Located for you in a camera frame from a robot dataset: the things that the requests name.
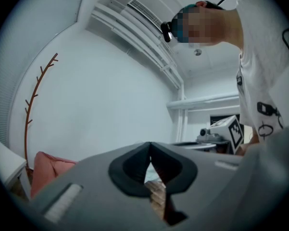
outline white t-shirt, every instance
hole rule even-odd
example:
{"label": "white t-shirt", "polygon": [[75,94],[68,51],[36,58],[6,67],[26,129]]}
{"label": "white t-shirt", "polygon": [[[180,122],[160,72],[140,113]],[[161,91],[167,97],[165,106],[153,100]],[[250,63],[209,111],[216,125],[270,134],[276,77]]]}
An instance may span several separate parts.
{"label": "white t-shirt", "polygon": [[289,65],[289,22],[274,0],[237,0],[236,9],[244,37],[237,73],[240,123],[255,128],[262,142],[283,129],[268,92]]}

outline vent grille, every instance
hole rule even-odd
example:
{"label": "vent grille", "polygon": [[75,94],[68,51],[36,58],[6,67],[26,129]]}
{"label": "vent grille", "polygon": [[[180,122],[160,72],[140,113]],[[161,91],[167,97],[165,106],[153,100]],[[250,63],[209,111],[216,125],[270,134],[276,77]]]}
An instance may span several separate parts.
{"label": "vent grille", "polygon": [[139,13],[141,13],[143,16],[145,16],[150,22],[152,22],[155,27],[159,31],[161,31],[160,26],[162,24],[161,20],[157,18],[156,15],[152,11],[150,11],[147,7],[145,7],[142,3],[140,3],[138,0],[131,0],[128,5],[133,7],[135,10],[137,10]]}

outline ear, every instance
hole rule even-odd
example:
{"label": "ear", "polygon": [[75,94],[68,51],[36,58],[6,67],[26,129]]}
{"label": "ear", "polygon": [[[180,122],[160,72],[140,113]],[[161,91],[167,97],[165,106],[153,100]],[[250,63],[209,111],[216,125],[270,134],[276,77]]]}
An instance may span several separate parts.
{"label": "ear", "polygon": [[207,3],[205,1],[196,2],[196,6],[206,8]]}

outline decorative branch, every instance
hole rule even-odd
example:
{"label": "decorative branch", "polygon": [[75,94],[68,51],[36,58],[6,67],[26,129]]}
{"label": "decorative branch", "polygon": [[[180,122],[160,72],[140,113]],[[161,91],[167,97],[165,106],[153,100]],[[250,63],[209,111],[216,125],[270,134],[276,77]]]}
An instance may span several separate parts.
{"label": "decorative branch", "polygon": [[52,57],[52,59],[49,61],[49,63],[47,64],[47,66],[45,67],[45,69],[43,70],[42,66],[40,67],[40,70],[42,72],[41,76],[38,78],[37,77],[37,84],[34,88],[34,91],[32,93],[31,99],[30,99],[30,103],[27,101],[27,99],[25,100],[25,102],[28,104],[28,109],[25,108],[25,112],[27,114],[26,119],[25,119],[25,159],[27,161],[27,167],[28,167],[28,156],[27,156],[27,134],[28,134],[28,125],[29,123],[31,123],[33,120],[31,119],[29,121],[29,117],[30,117],[30,111],[31,111],[31,107],[32,107],[32,103],[35,97],[38,96],[38,94],[36,94],[37,90],[38,90],[38,86],[41,83],[46,71],[48,70],[49,67],[53,66],[54,64],[52,64],[53,61],[58,61],[56,60],[56,56],[58,55],[58,53],[55,53],[55,55]]}

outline pink cushion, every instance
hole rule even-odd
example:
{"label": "pink cushion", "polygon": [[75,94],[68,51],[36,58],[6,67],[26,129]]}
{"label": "pink cushion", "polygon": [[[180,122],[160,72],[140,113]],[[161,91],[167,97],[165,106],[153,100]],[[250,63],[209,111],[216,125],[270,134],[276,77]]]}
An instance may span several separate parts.
{"label": "pink cushion", "polygon": [[75,161],[54,157],[44,152],[38,152],[34,159],[31,198],[33,198],[44,186],[49,184],[60,174],[68,171],[75,164]]}

